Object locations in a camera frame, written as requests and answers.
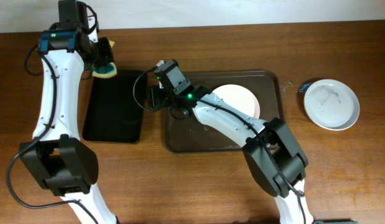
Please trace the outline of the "green yellow sponge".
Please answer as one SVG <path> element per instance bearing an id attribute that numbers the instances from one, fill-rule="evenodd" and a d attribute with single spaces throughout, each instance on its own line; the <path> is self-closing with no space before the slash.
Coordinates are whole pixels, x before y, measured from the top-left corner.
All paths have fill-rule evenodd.
<path id="1" fill-rule="evenodd" d="M 117 75 L 117 68 L 114 62 L 102 67 L 95 67 L 93 64 L 91 75 L 96 78 L 111 78 Z"/>

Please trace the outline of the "brown serving tray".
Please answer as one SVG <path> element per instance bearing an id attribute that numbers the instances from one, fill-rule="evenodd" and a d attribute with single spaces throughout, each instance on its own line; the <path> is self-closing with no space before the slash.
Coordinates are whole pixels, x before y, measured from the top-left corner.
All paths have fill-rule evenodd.
<path id="1" fill-rule="evenodd" d="M 241 85 L 250 90 L 260 105 L 258 119 L 284 119 L 279 81 L 267 70 L 243 72 L 186 73 L 194 86 L 203 85 L 211 90 L 227 85 Z M 164 142 L 172 152 L 238 151 L 240 147 L 219 131 L 202 125 L 191 116 L 182 120 L 173 118 L 169 111 L 164 117 Z"/>

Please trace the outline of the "black plastic tray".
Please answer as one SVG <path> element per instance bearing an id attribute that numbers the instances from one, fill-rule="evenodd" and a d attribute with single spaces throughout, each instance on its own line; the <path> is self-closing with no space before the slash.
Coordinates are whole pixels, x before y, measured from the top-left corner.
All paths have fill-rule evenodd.
<path id="1" fill-rule="evenodd" d="M 94 78 L 82 137 L 86 141 L 135 144 L 142 129 L 141 100 L 147 86 L 142 70 L 120 70 L 111 78 Z"/>

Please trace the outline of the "white plate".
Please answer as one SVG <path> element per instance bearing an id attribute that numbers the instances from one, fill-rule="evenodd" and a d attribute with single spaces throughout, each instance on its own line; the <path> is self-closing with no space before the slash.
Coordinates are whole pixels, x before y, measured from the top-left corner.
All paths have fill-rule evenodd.
<path id="1" fill-rule="evenodd" d="M 234 107 L 240 112 L 259 118 L 260 105 L 255 95 L 241 85 L 227 84 L 213 90 L 213 93 L 221 98 L 227 105 Z"/>
<path id="2" fill-rule="evenodd" d="M 303 104 L 310 120 L 330 131 L 352 127 L 360 114 L 359 100 L 354 91 L 332 79 L 311 83 L 305 90 Z"/>

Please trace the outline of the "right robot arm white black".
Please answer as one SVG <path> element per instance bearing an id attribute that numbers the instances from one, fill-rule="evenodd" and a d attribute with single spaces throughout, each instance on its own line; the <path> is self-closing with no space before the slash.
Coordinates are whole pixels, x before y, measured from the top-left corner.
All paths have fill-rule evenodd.
<path id="1" fill-rule="evenodd" d="M 280 222 L 314 222 L 304 193 L 308 158 L 283 120 L 265 121 L 246 115 L 210 89 L 192 85 L 176 60 L 160 62 L 151 72 L 159 81 L 149 89 L 151 111 L 180 111 L 231 139 L 241 147 L 255 182 L 274 197 Z"/>

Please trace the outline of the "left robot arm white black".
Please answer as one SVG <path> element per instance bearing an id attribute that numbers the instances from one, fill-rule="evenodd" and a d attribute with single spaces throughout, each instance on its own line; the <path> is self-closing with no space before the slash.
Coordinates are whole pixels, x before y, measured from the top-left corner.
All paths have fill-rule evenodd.
<path id="1" fill-rule="evenodd" d="M 112 46 L 98 37 L 96 12 L 86 3 L 59 1 L 58 15 L 33 48 L 44 68 L 42 101 L 32 141 L 20 145 L 16 158 L 82 223 L 118 223 L 98 188 L 98 158 L 80 141 L 77 122 L 81 76 L 113 66 Z"/>

